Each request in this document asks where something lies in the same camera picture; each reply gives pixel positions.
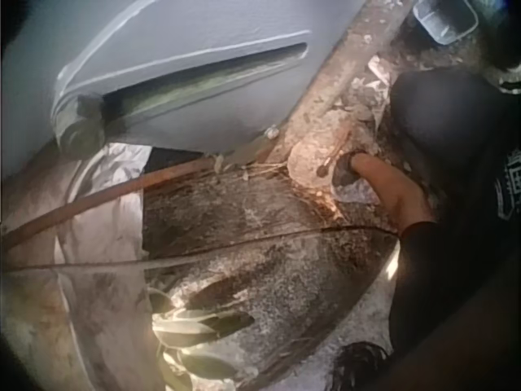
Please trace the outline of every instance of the gray metal panel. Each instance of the gray metal panel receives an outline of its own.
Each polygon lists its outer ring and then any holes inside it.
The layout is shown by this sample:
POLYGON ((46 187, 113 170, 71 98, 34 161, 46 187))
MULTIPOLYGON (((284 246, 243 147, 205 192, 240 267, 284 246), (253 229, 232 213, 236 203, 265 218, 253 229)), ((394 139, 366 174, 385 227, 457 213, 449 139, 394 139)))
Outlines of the gray metal panel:
POLYGON ((2 61, 2 177, 19 170, 53 138, 51 109, 68 93, 104 94, 237 56, 241 45, 308 30, 309 51, 301 65, 156 116, 148 125, 133 127, 127 137, 197 150, 233 147, 233 140, 248 138, 288 115, 363 2, 35 0, 2 61), (239 108, 244 110, 240 115, 239 108), (173 123, 179 124, 179 133, 167 136, 173 123), (215 124, 212 133, 206 129, 210 124, 215 124), (226 145, 224 140, 233 142, 226 145))

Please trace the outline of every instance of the dusty surface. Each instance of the dusty surface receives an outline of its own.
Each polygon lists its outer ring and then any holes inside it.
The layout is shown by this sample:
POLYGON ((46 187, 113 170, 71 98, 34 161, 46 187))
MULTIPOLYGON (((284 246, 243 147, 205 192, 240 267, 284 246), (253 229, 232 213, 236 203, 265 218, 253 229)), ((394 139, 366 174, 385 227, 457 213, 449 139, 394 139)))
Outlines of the dusty surface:
POLYGON ((269 161, 285 160, 293 146, 316 128, 315 122, 335 104, 370 58, 396 36, 414 3, 414 0, 366 1, 291 114, 282 132, 282 141, 271 153, 269 161))
MULTIPOLYGON (((143 239, 153 257, 323 226, 391 229, 378 206, 360 205, 343 216, 335 202, 296 186, 285 169, 262 166, 192 178, 145 193, 144 202, 143 239)), ((253 316, 253 325, 204 350, 259 373, 243 379, 243 389, 258 389, 322 342, 376 277, 394 243, 393 236, 372 229, 277 237, 149 277, 179 308, 232 305, 253 316)))

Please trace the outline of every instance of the wire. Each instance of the wire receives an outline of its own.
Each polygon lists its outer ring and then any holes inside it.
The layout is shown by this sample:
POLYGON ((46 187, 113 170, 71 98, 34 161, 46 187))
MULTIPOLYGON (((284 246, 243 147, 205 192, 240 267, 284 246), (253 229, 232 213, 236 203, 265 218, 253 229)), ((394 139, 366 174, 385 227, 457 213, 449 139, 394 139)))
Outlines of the wire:
POLYGON ((310 230, 303 230, 297 232, 290 232, 288 234, 266 236, 264 238, 244 240, 239 243, 226 244, 218 248, 206 248, 203 250, 194 251, 180 256, 168 257, 163 259, 154 260, 140 260, 140 261, 122 261, 117 263, 76 263, 76 264, 50 264, 50 265, 38 265, 20 268, 8 268, 2 272, 4 274, 27 274, 32 272, 40 271, 53 271, 53 272, 81 272, 81 273, 111 273, 111 272, 132 272, 137 270, 148 270, 148 269, 159 269, 165 267, 189 265, 200 261, 207 261, 209 257, 218 257, 223 253, 227 253, 231 249, 239 250, 252 244, 262 244, 272 240, 281 239, 294 239, 305 236, 313 236, 317 234, 328 234, 342 231, 377 231, 385 235, 391 235, 397 237, 397 234, 392 231, 385 230, 378 226, 328 226, 325 228, 314 228, 310 230))

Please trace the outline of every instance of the black sleeve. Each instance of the black sleeve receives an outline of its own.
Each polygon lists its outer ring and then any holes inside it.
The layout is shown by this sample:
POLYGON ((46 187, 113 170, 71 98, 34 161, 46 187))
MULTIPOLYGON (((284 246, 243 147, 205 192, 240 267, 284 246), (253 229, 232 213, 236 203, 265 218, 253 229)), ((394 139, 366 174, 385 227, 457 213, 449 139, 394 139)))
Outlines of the black sleeve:
POLYGON ((402 234, 396 290, 389 315, 395 352, 405 352, 432 331, 456 305, 454 251, 446 231, 419 222, 402 234))

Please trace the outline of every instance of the person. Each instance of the person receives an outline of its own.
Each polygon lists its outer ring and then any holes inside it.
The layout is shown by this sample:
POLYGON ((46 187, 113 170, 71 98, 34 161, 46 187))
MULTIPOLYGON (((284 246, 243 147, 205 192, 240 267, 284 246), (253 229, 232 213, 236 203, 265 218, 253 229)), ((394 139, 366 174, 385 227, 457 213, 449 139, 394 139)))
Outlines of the person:
POLYGON ((399 169, 363 151, 339 158, 337 167, 352 181, 362 177, 373 187, 396 225, 401 255, 389 315, 391 357, 366 342, 342 348, 331 391, 368 385, 519 250, 519 96, 460 68, 408 72, 392 86, 391 114, 406 159, 449 203, 436 218, 423 189, 399 169))

